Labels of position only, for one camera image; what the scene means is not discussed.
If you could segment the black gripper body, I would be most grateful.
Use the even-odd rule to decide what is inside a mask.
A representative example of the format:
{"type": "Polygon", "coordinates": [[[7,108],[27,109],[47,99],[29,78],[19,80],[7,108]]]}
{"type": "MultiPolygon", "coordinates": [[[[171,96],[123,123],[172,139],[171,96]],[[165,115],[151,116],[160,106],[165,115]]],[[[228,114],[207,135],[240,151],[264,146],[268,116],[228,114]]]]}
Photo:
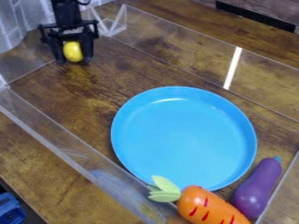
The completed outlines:
{"type": "Polygon", "coordinates": [[[37,29],[41,34],[41,42],[49,44],[51,39],[67,41],[80,39],[89,35],[92,39],[99,37],[97,20],[84,20],[80,14],[80,6],[87,6],[91,0],[51,0],[55,22],[40,24],[37,29]]]}

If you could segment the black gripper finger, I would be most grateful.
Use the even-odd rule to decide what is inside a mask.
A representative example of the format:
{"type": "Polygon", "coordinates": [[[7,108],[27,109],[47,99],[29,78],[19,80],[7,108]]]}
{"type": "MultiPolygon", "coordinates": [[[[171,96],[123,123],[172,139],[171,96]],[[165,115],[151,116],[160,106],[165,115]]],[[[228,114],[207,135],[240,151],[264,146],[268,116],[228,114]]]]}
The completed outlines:
{"type": "Polygon", "coordinates": [[[89,32],[83,32],[80,35],[80,47],[84,61],[89,62],[93,57],[93,37],[89,32]]]}
{"type": "Polygon", "coordinates": [[[65,62],[65,57],[63,54],[63,42],[53,37],[47,37],[44,40],[44,43],[51,48],[51,53],[52,53],[52,56],[53,56],[56,62],[59,64],[63,64],[65,62]]]}

